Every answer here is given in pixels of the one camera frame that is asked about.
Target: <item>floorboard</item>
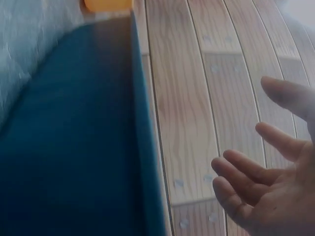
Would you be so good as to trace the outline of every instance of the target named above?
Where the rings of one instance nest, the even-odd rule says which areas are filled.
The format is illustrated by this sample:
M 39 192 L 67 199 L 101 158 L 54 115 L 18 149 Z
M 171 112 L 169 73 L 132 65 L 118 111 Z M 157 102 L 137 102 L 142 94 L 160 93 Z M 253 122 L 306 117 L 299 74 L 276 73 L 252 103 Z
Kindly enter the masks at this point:
M 205 54 L 220 153 L 237 149 L 265 165 L 258 114 L 243 55 Z
M 283 76 L 276 53 L 256 7 L 252 0 L 225 0 L 225 3 L 243 47 L 261 120 L 294 136 L 291 113 L 269 100 L 260 85 L 262 76 L 278 79 L 283 79 Z M 265 143 L 265 151 L 269 168 L 287 166 L 284 158 L 267 143 Z
M 300 59 L 294 40 L 274 0 L 253 0 L 253 2 L 268 31 L 277 56 Z
M 150 49 L 171 204 L 214 196 L 211 103 L 187 3 L 147 0 Z
M 253 0 L 275 48 L 285 80 L 309 86 L 300 54 L 274 0 Z M 309 139 L 306 123 L 294 117 L 298 138 Z
M 166 195 L 166 187 L 165 187 L 164 175 L 163 175 L 163 164 L 162 164 L 162 157 L 161 157 L 159 138 L 158 138 L 158 125 L 157 125 L 157 116 L 156 116 L 156 110 L 155 110 L 155 99 L 154 99 L 154 92 L 153 92 L 150 63 L 151 63 L 150 57 L 148 55 L 142 56 L 142 65 L 143 65 L 143 70 L 146 77 L 147 93 L 148 93 L 148 99 L 150 103 L 150 117 L 151 117 L 151 121 L 153 125 L 154 140 L 156 144 L 157 157 L 158 157 L 157 170 L 158 170 L 159 179 L 160 179 L 160 188 L 161 188 L 161 194 L 162 194 L 166 236 L 172 236 L 172 226 L 170 222 L 170 215 L 168 211 L 168 202 L 167 202 L 168 196 Z
M 223 209 L 217 200 L 173 207 L 176 236 L 224 236 Z
M 283 76 L 286 80 L 309 86 L 308 79 L 300 60 L 280 58 L 279 60 L 283 70 Z M 310 134 L 307 130 L 307 124 L 301 118 L 294 116 L 297 138 L 303 140 L 311 140 Z
M 222 0 L 188 0 L 201 51 L 241 53 L 234 26 Z
M 300 23 L 292 19 L 289 15 L 284 13 L 283 5 L 286 3 L 286 0 L 274 1 L 282 13 L 282 16 L 295 41 L 296 47 L 299 50 L 310 85 L 315 87 L 315 50 L 312 42 L 307 35 L 305 28 Z

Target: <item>hand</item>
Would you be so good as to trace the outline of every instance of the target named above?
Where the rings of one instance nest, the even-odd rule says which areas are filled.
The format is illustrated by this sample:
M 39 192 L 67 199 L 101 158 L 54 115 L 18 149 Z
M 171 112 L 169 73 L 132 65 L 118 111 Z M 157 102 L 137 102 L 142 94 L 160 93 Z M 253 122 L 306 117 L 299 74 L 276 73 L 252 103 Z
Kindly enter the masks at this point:
M 292 165 L 265 169 L 228 150 L 224 158 L 212 161 L 219 175 L 213 181 L 216 197 L 231 219 L 252 236 L 315 235 L 315 92 L 268 77 L 261 84 L 275 103 L 307 122 L 312 142 L 259 123 L 257 132 Z

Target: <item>floor plank seam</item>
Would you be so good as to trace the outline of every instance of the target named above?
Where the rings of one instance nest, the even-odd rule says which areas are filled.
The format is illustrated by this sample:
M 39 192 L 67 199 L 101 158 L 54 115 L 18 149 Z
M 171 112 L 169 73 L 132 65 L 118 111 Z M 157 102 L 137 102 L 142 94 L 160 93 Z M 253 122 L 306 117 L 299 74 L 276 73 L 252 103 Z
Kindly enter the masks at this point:
M 201 61 L 202 61 L 203 73 L 205 75 L 205 80 L 206 80 L 207 90 L 208 90 L 208 96 L 209 96 L 209 99 L 210 99 L 211 114 L 212 114 L 212 118 L 213 118 L 214 129 L 215 129 L 215 135 L 216 135 L 216 141 L 217 141 L 217 149 L 218 149 L 218 156 L 220 156 L 221 154 L 220 154 L 220 147 L 219 147 L 218 131 L 217 131 L 216 120 L 215 120 L 215 115 L 214 115 L 214 111 L 213 111 L 213 103 L 212 103 L 212 99 L 211 99 L 210 87 L 209 87 L 208 77 L 207 77 L 207 73 L 206 73 L 206 66 L 205 66 L 205 62 L 204 62 L 204 58 L 203 58 L 203 52 L 201 51 L 201 45 L 200 45 L 200 42 L 199 42 L 196 25 L 195 25 L 195 22 L 193 20 L 191 7 L 190 7 L 190 4 L 189 4 L 188 0 L 186 0 L 186 5 L 187 5 L 188 10 L 189 10 L 190 20 L 192 22 L 192 26 L 193 26 L 193 29 L 194 29 L 195 37 L 197 38 L 197 44 L 198 44 L 198 48 L 199 48 L 199 52 L 200 52 L 200 56 L 201 56 Z
M 172 236 L 175 236 L 175 230 L 174 230 L 174 224 L 173 224 L 173 216 L 172 216 L 172 210 L 171 210 L 171 203 L 170 203 L 170 197 L 169 197 L 169 191 L 168 191 L 168 183 L 166 178 L 166 168 L 165 168 L 165 161 L 164 161 L 164 154 L 163 154 L 163 146 L 162 146 L 162 140 L 161 140 L 161 131 L 159 126 L 159 117 L 158 117 L 158 105 L 157 105 L 157 95 L 156 95 L 156 88 L 155 88 L 155 81 L 154 81 L 154 73 L 153 73 L 153 65 L 152 65 L 152 59 L 151 59 L 151 42 L 150 42 L 150 29 L 149 29 L 149 21 L 148 21 L 148 11 L 147 11 L 147 0 L 144 0 L 144 6 L 145 6 L 145 13 L 146 13 L 146 21 L 147 21 L 147 34 L 148 34 L 148 46 L 149 46 L 149 54 L 150 54 L 150 65 L 151 65 L 151 78 L 152 78 L 152 87 L 153 87 L 153 96 L 154 96 L 154 106 L 156 110 L 156 119 L 157 119 L 157 132 L 158 132 L 158 142 L 159 142 L 159 149 L 161 153 L 161 162 L 162 162 L 162 168 L 163 168 L 163 179 L 161 181 L 164 181 L 165 185 L 165 192 L 166 192 L 166 198 L 167 198 L 167 208 L 168 208 L 168 214 L 169 214 L 169 221 L 171 225 L 171 233 Z
M 280 71 L 281 71 L 282 79 L 285 80 L 283 68 L 282 68 L 282 66 L 281 66 L 281 64 L 280 64 L 279 56 L 278 56 L 278 54 L 277 54 L 277 51 L 276 51 L 274 42 L 271 40 L 270 33 L 269 33 L 269 31 L 267 30 L 267 28 L 266 28 L 265 22 L 263 21 L 261 15 L 260 15 L 260 12 L 259 12 L 259 10 L 258 10 L 258 8 L 257 8 L 257 6 L 256 6 L 256 4 L 255 4 L 255 1 L 252 0 L 252 3 L 253 3 L 253 5 L 254 5 L 254 7 L 255 7 L 255 9 L 256 9 L 256 12 L 257 12 L 257 14 L 258 14 L 258 16 L 259 16 L 259 18 L 260 18 L 262 24 L 264 25 L 266 34 L 267 34 L 267 36 L 268 36 L 268 38 L 269 38 L 269 41 L 270 41 L 270 43 L 271 43 L 271 46 L 272 46 L 272 48 L 273 48 L 273 50 L 274 50 L 274 52 L 275 52 L 275 54 L 276 54 L 276 58 L 277 58 L 277 62 L 278 62 L 278 65 L 279 65 L 279 68 L 280 68 Z M 293 113 L 291 113 L 291 117 L 292 117 L 292 121 L 293 121 L 294 135 L 295 135 L 295 138 L 297 138 L 296 123 L 295 123 L 295 119 L 294 119 Z
M 230 10 L 228 9 L 228 7 L 227 7 L 227 5 L 226 5 L 225 0 L 222 0 L 222 1 L 223 1 L 224 5 L 225 5 L 225 8 L 226 8 L 226 10 L 227 10 L 227 13 L 228 13 L 228 15 L 229 15 L 229 17 L 230 17 L 230 19 L 231 19 L 231 21 L 232 21 L 232 25 L 233 25 L 234 30 L 235 30 L 235 32 L 236 32 L 237 39 L 238 39 L 238 41 L 240 42 L 240 45 L 241 45 L 242 56 L 243 56 L 243 59 L 244 59 L 244 62 L 245 62 L 247 74 L 248 74 L 249 79 L 250 79 L 250 84 L 251 84 L 251 88 L 252 88 L 253 98 L 254 98 L 254 101 L 255 101 L 255 106 L 256 106 L 256 112 L 257 112 L 258 121 L 261 122 L 261 117 L 260 117 L 260 112 L 259 112 L 259 106 L 258 106 L 258 100 L 257 100 L 257 97 L 256 97 L 256 92 L 255 92 L 255 89 L 254 89 L 254 84 L 253 84 L 253 82 L 252 82 L 252 77 L 251 77 L 251 75 L 250 75 L 250 73 L 249 73 L 249 66 L 248 66 L 248 63 L 247 63 L 247 61 L 246 61 L 246 59 L 245 59 L 245 56 L 244 56 L 244 48 L 243 48 L 243 45 L 241 44 L 240 37 L 239 37 L 238 32 L 237 32 L 237 30 L 236 30 L 236 28 L 235 28 L 235 24 L 234 24 L 234 21 L 233 21 L 233 19 L 232 19 L 232 17 L 231 17 Z M 262 142 L 262 147 L 263 147 L 264 163 L 265 163 L 265 167 L 267 167 L 267 155 L 266 155 L 266 147 L 265 147 L 265 142 L 264 142 L 264 141 Z

